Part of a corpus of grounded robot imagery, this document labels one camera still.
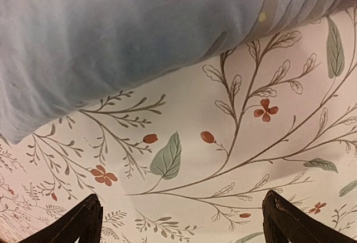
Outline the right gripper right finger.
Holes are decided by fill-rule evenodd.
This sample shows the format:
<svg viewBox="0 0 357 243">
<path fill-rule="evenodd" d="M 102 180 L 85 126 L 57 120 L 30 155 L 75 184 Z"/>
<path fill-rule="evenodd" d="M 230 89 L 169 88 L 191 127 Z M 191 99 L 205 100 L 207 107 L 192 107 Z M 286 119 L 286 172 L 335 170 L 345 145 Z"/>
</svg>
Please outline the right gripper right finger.
<svg viewBox="0 0 357 243">
<path fill-rule="evenodd" d="M 302 212 L 273 190 L 262 202 L 263 232 L 267 243 L 352 243 L 354 239 Z"/>
</svg>

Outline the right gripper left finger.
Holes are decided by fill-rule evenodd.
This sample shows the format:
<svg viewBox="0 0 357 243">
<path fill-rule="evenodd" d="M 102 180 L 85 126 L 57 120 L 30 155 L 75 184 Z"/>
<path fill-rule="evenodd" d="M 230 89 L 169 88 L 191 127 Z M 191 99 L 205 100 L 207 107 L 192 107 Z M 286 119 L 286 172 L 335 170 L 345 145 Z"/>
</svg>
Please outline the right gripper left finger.
<svg viewBox="0 0 357 243">
<path fill-rule="evenodd" d="M 20 243 L 100 243 L 103 207 L 90 194 L 57 221 L 23 239 Z"/>
</svg>

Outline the light blue t-shirt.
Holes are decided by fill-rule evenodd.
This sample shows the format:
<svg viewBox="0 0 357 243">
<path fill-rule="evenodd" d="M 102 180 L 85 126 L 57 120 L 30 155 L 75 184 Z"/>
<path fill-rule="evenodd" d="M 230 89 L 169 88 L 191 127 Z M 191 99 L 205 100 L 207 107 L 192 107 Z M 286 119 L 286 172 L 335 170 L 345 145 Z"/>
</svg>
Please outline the light blue t-shirt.
<svg viewBox="0 0 357 243">
<path fill-rule="evenodd" d="M 356 0 L 1 0 L 1 138 Z"/>
</svg>

